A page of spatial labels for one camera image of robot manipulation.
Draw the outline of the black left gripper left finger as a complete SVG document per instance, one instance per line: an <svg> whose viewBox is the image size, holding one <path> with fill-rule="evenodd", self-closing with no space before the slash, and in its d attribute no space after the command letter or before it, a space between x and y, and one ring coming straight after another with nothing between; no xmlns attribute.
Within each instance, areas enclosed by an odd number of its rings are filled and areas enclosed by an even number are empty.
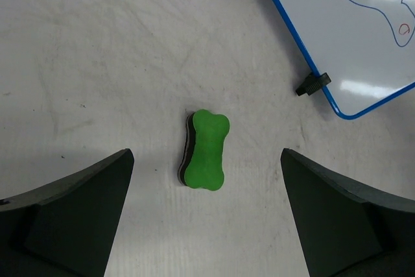
<svg viewBox="0 0 415 277"><path fill-rule="evenodd" d="M104 276L133 166L123 149L1 200L1 275Z"/></svg>

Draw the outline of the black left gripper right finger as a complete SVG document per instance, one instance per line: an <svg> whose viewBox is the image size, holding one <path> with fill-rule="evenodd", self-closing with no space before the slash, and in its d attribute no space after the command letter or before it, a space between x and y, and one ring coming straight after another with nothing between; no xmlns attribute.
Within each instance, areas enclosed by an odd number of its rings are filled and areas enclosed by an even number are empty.
<svg viewBox="0 0 415 277"><path fill-rule="evenodd" d="M413 276L414 201L281 153L310 276Z"/></svg>

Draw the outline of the green bone-shaped eraser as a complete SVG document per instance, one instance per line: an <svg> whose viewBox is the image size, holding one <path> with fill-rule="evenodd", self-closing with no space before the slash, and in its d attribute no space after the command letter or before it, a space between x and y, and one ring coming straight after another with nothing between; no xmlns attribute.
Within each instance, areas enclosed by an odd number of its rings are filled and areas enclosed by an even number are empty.
<svg viewBox="0 0 415 277"><path fill-rule="evenodd" d="M192 189L217 191L224 184L224 142L230 121L222 114L201 109L186 119L186 141L179 181Z"/></svg>

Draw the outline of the blue-framed whiteboard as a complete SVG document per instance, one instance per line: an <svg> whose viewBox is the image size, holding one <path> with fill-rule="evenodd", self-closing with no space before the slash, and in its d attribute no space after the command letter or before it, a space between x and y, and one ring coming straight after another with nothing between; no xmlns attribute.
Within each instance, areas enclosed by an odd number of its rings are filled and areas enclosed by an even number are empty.
<svg viewBox="0 0 415 277"><path fill-rule="evenodd" d="M414 87L414 0L272 0L324 92L356 119Z"/></svg>

